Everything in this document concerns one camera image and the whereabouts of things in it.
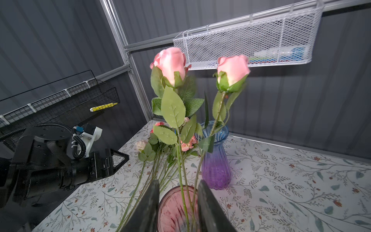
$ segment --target metal rail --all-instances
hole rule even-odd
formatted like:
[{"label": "metal rail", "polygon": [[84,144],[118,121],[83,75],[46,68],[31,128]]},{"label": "metal rail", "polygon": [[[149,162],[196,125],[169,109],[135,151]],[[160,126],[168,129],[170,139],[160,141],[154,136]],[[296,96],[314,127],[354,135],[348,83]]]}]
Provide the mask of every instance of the metal rail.
[{"label": "metal rail", "polygon": [[135,94],[137,95],[138,101],[142,108],[143,114],[149,122],[152,117],[152,109],[150,103],[148,101],[147,95],[144,92],[144,87],[142,81],[140,80],[139,73],[137,67],[135,65],[134,59],[132,55],[125,51],[124,46],[128,45],[128,41],[126,40],[124,30],[122,29],[120,19],[117,15],[117,11],[113,4],[112,0],[100,0],[104,14],[106,15],[108,24],[111,28],[111,31],[114,35],[117,47],[120,51],[122,60],[124,63],[127,63],[131,67],[131,71],[128,72],[131,83],[134,86]]},{"label": "metal rail", "polygon": [[[206,32],[209,29],[216,29],[216,28],[221,28],[221,27],[230,26],[234,24],[239,24],[239,23],[249,21],[250,19],[262,19],[265,17],[271,17],[271,16],[275,16],[279,14],[284,14],[284,13],[290,12],[290,10],[302,10],[302,9],[307,9],[307,8],[313,8],[317,5],[317,3],[318,3],[318,0],[301,1],[298,3],[291,4],[291,5],[277,7],[274,9],[270,9],[270,10],[218,22],[218,23],[213,23],[207,26],[189,29],[186,32],[188,33]],[[323,0],[323,3],[324,3],[324,12],[326,12],[330,10],[337,10],[337,9],[361,5],[365,3],[371,3],[371,0]],[[132,44],[124,46],[124,49],[126,52],[132,52],[132,51],[136,51],[140,49],[170,44],[170,43],[173,43],[173,38],[176,37],[179,33],[181,32],[177,32],[177,33],[173,33],[173,34],[165,35],[165,36],[160,36],[157,38],[148,39],[148,40],[144,40],[144,41],[137,42],[137,43],[132,43]]]}]

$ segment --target white flower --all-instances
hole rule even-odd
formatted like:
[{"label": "white flower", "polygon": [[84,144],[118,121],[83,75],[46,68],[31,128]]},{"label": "white flower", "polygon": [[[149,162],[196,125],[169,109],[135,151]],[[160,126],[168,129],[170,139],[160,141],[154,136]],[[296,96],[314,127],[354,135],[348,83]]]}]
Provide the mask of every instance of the white flower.
[{"label": "white flower", "polygon": [[135,151],[143,151],[144,148],[145,148],[145,145],[148,143],[147,140],[141,140],[141,141],[138,141],[136,144],[135,144]]}]

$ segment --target pink rose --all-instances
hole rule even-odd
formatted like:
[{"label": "pink rose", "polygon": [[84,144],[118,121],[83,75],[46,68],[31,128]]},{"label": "pink rose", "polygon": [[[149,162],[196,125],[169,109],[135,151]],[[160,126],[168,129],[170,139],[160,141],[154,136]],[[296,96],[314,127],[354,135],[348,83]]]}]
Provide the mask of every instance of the pink rose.
[{"label": "pink rose", "polygon": [[159,125],[165,125],[165,123],[164,123],[164,122],[157,122],[157,123],[155,124],[155,126],[159,126]]},{"label": "pink rose", "polygon": [[229,86],[237,83],[244,76],[250,73],[250,69],[247,66],[249,59],[244,56],[232,56],[232,57],[220,57],[218,59],[218,74],[223,71],[227,73]]},{"label": "pink rose", "polygon": [[186,55],[182,53],[179,48],[168,48],[160,51],[155,56],[153,63],[150,64],[150,68],[153,66],[161,69],[162,74],[169,80],[172,86],[175,85],[174,72],[179,71],[179,75],[184,80],[188,69],[191,66],[184,67],[186,65]]}]

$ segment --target yellow handle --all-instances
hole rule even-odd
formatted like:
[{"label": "yellow handle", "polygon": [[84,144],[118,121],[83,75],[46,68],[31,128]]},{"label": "yellow handle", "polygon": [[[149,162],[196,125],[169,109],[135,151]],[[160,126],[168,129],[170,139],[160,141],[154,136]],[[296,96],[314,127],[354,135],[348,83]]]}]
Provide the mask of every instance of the yellow handle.
[{"label": "yellow handle", "polygon": [[105,105],[99,105],[99,106],[96,106],[96,107],[92,107],[90,108],[90,112],[94,112],[94,111],[98,111],[98,110],[103,110],[103,109],[106,109],[106,108],[109,108],[109,107],[112,107],[114,105],[117,105],[118,103],[109,103],[109,104],[105,104]]}]

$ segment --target flower bouquet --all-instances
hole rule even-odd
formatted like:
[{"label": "flower bouquet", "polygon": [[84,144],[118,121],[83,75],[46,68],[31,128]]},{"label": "flower bouquet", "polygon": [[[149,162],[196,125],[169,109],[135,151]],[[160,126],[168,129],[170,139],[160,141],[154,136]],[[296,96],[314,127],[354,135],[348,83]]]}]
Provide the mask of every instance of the flower bouquet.
[{"label": "flower bouquet", "polygon": [[[147,178],[137,202],[129,212],[139,183],[136,186],[119,228],[128,221],[131,212],[135,209],[136,204],[140,201],[142,194],[152,180],[159,180],[162,192],[169,180],[178,173],[183,202],[181,208],[184,210],[185,216],[184,230],[194,231],[195,229],[197,231],[198,222],[196,222],[195,216],[197,194],[193,194],[193,191],[190,194],[184,160],[190,155],[200,156],[194,184],[196,188],[198,174],[205,154],[213,153],[215,135],[225,127],[229,119],[230,107],[244,88],[244,83],[250,72],[247,67],[248,59],[243,55],[229,58],[221,57],[218,59],[218,63],[218,72],[215,73],[218,93],[212,107],[214,121],[210,128],[206,130],[209,126],[209,109],[206,95],[205,99],[194,98],[196,80],[192,76],[187,76],[190,66],[185,67],[185,55],[179,48],[168,48],[155,56],[154,62],[150,65],[152,69],[151,86],[157,95],[152,99],[152,112],[155,115],[162,116],[166,123],[156,123],[148,141],[137,143],[138,158],[143,162],[139,182],[147,162],[153,162],[151,175]],[[197,122],[195,113],[204,103],[205,121],[204,126],[202,126]]]}]

